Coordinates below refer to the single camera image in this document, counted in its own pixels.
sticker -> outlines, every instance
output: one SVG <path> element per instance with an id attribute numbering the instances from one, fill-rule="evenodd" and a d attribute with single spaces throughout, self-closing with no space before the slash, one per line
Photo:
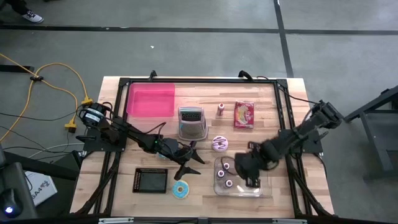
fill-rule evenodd
<path id="1" fill-rule="evenodd" d="M 93 119 L 93 120 L 95 120 L 96 122 L 99 122 L 99 121 L 101 120 L 99 117 L 94 116 L 94 115 L 89 114 L 89 113 L 87 113 L 85 117 L 86 117 L 86 118 Z"/>
<path id="2" fill-rule="evenodd" d="M 94 109 L 91 109 L 91 108 L 88 108 L 87 110 L 90 111 L 90 112 L 96 113 L 96 114 L 98 114 L 100 116 L 104 116 L 101 112 L 99 112 L 97 110 L 94 110 Z"/>

gray floor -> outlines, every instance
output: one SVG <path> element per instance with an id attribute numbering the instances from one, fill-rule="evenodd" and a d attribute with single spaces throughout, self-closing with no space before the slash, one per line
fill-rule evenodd
<path id="1" fill-rule="evenodd" d="M 27 2 L 44 16 L 47 25 L 278 28 L 270 0 Z M 280 0 L 280 7 L 286 29 L 398 30 L 395 0 Z M 28 24 L 9 7 L 0 12 L 0 20 Z M 287 35 L 287 43 L 294 77 L 305 79 L 309 98 L 330 101 L 344 115 L 397 85 L 396 35 Z M 98 96 L 105 75 L 148 75 L 153 69 L 159 75 L 235 77 L 246 70 L 252 75 L 286 77 L 279 34 L 0 30 L 0 52 L 35 67 L 67 63 L 82 74 L 93 98 Z M 42 75 L 83 98 L 77 77 L 68 70 L 53 67 Z M 19 114 L 30 82 L 28 75 L 0 73 L 0 77 L 1 111 Z M 56 118 L 71 111 L 71 97 L 38 83 L 25 115 Z M 1 126 L 9 127 L 13 121 L 0 116 Z M 66 143 L 62 126 L 67 121 L 22 120 L 14 130 L 50 147 Z M 78 132 L 83 131 L 79 125 Z M 77 141 L 70 136 L 70 142 Z M 330 131 L 322 143 L 336 214 L 397 222 L 398 181 L 362 180 L 364 174 L 379 168 L 362 124 L 343 124 Z M 2 145 L 35 147 L 14 134 Z M 81 146 L 70 146 L 72 149 Z M 35 153 L 28 149 L 14 152 Z M 44 156 L 51 155 L 42 153 L 36 158 Z"/>

black line on floor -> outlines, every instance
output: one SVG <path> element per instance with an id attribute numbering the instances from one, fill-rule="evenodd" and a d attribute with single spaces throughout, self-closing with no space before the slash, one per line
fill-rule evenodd
<path id="1" fill-rule="evenodd" d="M 398 30 L 302 30 L 286 29 L 286 34 L 308 35 L 398 35 Z"/>
<path id="2" fill-rule="evenodd" d="M 179 27 L 89 27 L 89 26 L 28 26 L 2 25 L 7 30 L 44 30 L 44 31 L 90 31 L 90 32 L 208 32 L 208 33 L 243 33 L 277 34 L 278 29 L 246 28 L 179 28 Z"/>
<path id="3" fill-rule="evenodd" d="M 282 54 L 284 56 L 287 78 L 293 78 L 294 77 L 293 67 L 292 67 L 292 62 L 290 61 L 289 49 L 287 47 L 285 26 L 284 26 L 284 21 L 282 19 L 282 12 L 280 11 L 279 0 L 274 0 L 274 6 L 276 13 L 276 20 L 278 22 L 280 44 L 282 46 Z"/>

pink donut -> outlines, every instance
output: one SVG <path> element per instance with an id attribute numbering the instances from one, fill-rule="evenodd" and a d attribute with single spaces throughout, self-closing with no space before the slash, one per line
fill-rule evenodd
<path id="1" fill-rule="evenodd" d="M 224 152 L 228 148 L 228 140 L 223 136 L 216 136 L 211 146 L 216 152 Z"/>

person's foot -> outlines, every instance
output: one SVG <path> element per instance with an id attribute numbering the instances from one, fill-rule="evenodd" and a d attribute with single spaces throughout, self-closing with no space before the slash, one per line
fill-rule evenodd
<path id="1" fill-rule="evenodd" d="M 30 10 L 27 11 L 27 14 L 23 15 L 22 17 L 24 19 L 27 19 L 27 20 L 33 22 L 33 23 L 41 23 L 44 20 L 43 17 L 41 17 L 37 14 L 34 14 L 34 12 L 32 12 Z"/>

